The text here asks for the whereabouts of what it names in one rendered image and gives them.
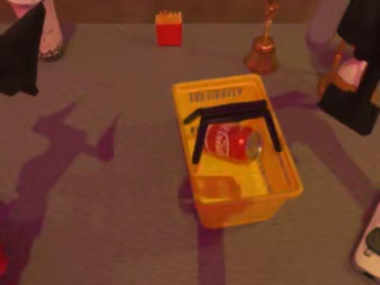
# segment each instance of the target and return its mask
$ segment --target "floor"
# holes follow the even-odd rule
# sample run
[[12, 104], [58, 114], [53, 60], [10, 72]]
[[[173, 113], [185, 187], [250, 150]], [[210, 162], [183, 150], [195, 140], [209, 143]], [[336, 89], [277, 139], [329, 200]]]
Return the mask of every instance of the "floor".
[[[247, 73], [261, 25], [187, 25], [158, 48], [151, 25], [78, 25], [40, 64], [40, 94], [0, 97], [1, 284], [361, 285], [350, 252], [380, 190], [380, 128], [360, 137], [313, 106], [303, 24], [273, 29], [263, 77], [304, 194], [263, 223], [206, 231], [189, 185], [170, 88]], [[97, 154], [98, 142], [114, 140]]]
[[[276, 22], [305, 22], [317, 1], [280, 1]], [[56, 1], [56, 8], [60, 18], [70, 23], [152, 23], [155, 13], [163, 10], [182, 11], [186, 23], [261, 23], [264, 3], [264, 0], [64, 0]], [[0, 23], [12, 19], [6, 0], [0, 1]]]

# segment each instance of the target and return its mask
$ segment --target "french fries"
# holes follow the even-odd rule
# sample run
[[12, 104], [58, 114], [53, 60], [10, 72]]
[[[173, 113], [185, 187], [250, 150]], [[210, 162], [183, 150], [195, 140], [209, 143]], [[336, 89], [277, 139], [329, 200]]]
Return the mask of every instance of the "french fries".
[[182, 13], [181, 12], [159, 12], [156, 15], [156, 25], [175, 25], [182, 24]]

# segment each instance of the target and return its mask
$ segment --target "coca-cola can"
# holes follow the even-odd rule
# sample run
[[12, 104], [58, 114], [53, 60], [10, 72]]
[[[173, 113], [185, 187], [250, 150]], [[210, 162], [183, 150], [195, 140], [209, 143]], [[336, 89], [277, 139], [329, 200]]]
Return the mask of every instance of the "coca-cola can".
[[254, 160], [261, 151], [259, 133], [238, 123], [216, 123], [208, 126], [204, 149], [225, 159]]

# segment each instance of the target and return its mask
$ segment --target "basket handle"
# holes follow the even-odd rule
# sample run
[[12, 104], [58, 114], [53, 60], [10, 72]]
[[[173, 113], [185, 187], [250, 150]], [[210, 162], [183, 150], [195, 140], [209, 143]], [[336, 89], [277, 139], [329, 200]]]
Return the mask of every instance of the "basket handle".
[[200, 108], [185, 118], [183, 123], [189, 124], [199, 116], [201, 117], [201, 122], [199, 123], [194, 152], [192, 154], [193, 164], [198, 164], [201, 160], [207, 128], [211, 124], [226, 124], [245, 121], [247, 119], [264, 118], [275, 151], [278, 153], [282, 151], [280, 139], [278, 138], [276, 127], [266, 100]]

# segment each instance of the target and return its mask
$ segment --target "orange plastic basket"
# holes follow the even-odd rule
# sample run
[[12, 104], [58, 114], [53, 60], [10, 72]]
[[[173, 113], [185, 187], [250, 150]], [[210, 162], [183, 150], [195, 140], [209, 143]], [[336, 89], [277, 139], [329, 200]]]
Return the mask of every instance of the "orange plastic basket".
[[[215, 229], [268, 220], [286, 200], [302, 193], [299, 174], [259, 76], [179, 83], [173, 86], [173, 96], [195, 206], [204, 227]], [[240, 123], [249, 125], [262, 136], [260, 161], [265, 179], [256, 161], [236, 164], [203, 152], [199, 163], [193, 162], [200, 118], [185, 124], [189, 114], [199, 108], [263, 100], [267, 102], [281, 151], [274, 149], [263, 118]]]

